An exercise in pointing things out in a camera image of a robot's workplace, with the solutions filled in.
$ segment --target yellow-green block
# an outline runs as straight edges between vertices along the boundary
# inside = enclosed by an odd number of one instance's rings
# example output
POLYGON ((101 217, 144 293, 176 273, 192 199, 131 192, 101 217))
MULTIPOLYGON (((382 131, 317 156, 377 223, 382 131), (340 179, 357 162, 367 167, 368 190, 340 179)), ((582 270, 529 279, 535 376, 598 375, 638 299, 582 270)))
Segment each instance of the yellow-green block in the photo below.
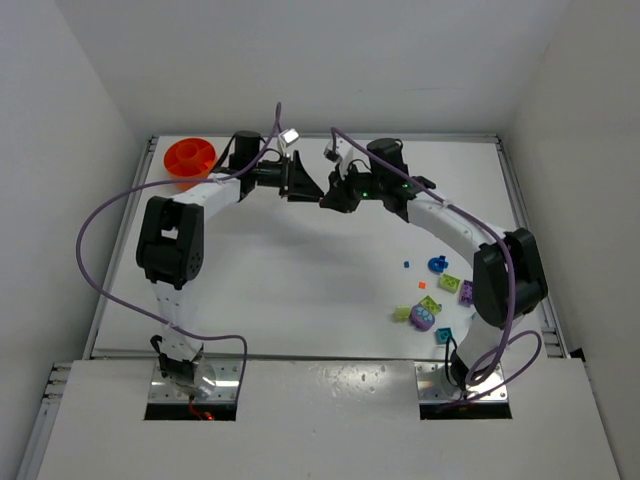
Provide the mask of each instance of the yellow-green block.
POLYGON ((442 308, 440 307, 440 305, 438 305, 438 302, 436 302, 433 298, 431 298, 429 295, 427 295, 426 297, 424 297, 422 300, 420 300, 420 305, 422 305, 424 308, 426 308, 427 310, 429 310, 431 313, 433 313, 434 315, 436 313, 440 313, 440 310, 442 310, 442 308))
POLYGON ((438 283, 438 286, 447 292, 456 293, 460 286, 460 279, 443 273, 440 276, 440 283, 438 283))
POLYGON ((393 318, 396 322, 406 322, 409 320, 409 314, 411 313, 411 307, 409 305, 402 305, 396 307, 396 311, 393 312, 393 318))

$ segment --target building block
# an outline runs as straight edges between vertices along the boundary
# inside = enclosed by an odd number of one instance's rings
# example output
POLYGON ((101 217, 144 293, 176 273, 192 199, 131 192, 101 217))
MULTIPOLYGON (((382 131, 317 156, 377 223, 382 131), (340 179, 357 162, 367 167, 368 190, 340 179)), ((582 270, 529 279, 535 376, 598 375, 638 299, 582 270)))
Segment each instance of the building block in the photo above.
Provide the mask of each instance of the building block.
POLYGON ((414 305, 409 321, 421 332, 426 332, 436 323, 436 317, 422 305, 414 305))
POLYGON ((427 267, 433 273, 442 273, 444 272, 445 268, 449 266, 449 262, 447 262, 446 259, 447 257, 445 257, 444 255, 440 255, 439 257, 433 257, 427 263, 427 267))
POLYGON ((393 312, 393 318, 396 322, 406 322, 409 320, 411 314, 411 307, 409 305, 401 305, 396 307, 396 311, 393 312))
POLYGON ((458 299, 460 305, 470 307, 473 305, 473 282, 470 280, 464 280, 462 282, 462 288, 460 289, 460 298, 458 299))
POLYGON ((444 345, 447 343, 447 339, 451 337, 453 334, 451 333, 451 329, 449 327, 439 328, 436 330, 436 343, 438 345, 444 345))
POLYGON ((422 300, 420 300, 419 304, 422 305, 427 310, 429 310, 434 315, 440 313, 440 311, 442 310, 442 307, 438 305, 438 303, 429 295, 427 295, 422 300))
POLYGON ((440 276, 440 282, 438 283, 438 286, 446 290, 447 292, 456 293, 458 291, 458 287, 460 286, 460 279, 443 273, 440 276))

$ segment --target wall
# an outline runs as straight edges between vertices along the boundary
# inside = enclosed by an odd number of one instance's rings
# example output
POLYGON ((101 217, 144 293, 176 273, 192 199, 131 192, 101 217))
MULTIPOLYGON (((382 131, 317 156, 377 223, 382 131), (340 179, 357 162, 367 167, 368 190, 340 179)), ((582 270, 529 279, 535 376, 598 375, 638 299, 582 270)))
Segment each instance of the wall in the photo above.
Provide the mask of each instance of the wall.
POLYGON ((141 137, 506 126, 568 0, 56 0, 141 137))
POLYGON ((570 343, 639 478, 640 3, 574 1, 507 136, 570 343))
MULTIPOLYGON (((132 179, 140 153, 55 4, 0 5, 0 478, 13 478, 51 364, 78 358, 96 295, 74 260, 92 205, 132 179)), ((113 211, 90 236, 104 275, 113 211)))

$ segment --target purple toy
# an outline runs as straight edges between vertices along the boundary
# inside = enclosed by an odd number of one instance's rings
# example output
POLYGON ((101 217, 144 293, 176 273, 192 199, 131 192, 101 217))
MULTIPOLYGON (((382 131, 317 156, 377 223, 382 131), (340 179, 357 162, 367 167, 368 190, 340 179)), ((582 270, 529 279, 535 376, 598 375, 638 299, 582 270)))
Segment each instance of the purple toy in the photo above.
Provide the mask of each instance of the purple toy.
POLYGON ((465 307, 470 307, 471 305, 473 305, 473 282, 465 280, 462 283, 462 288, 460 289, 460 299, 458 301, 465 307))
POLYGON ((422 305, 414 305, 409 314, 409 321, 421 332, 426 332, 436 323, 436 317, 422 305))

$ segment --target blue toy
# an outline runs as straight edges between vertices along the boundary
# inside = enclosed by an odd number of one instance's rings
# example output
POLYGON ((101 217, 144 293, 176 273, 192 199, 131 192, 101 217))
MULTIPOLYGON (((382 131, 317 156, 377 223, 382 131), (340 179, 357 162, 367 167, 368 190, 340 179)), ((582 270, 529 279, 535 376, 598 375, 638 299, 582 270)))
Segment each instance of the blue toy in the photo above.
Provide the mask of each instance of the blue toy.
POLYGON ((447 339, 451 337, 453 334, 451 333, 451 329, 449 327, 439 328, 436 330, 436 343, 438 345, 444 345, 447 343, 447 339))
POLYGON ((445 257, 444 255, 433 257, 431 260, 429 260, 429 263, 427 263, 427 267, 429 267, 429 270, 431 270, 433 273, 442 273, 444 272, 445 268, 449 266, 449 262, 447 262, 446 259, 447 257, 445 257))

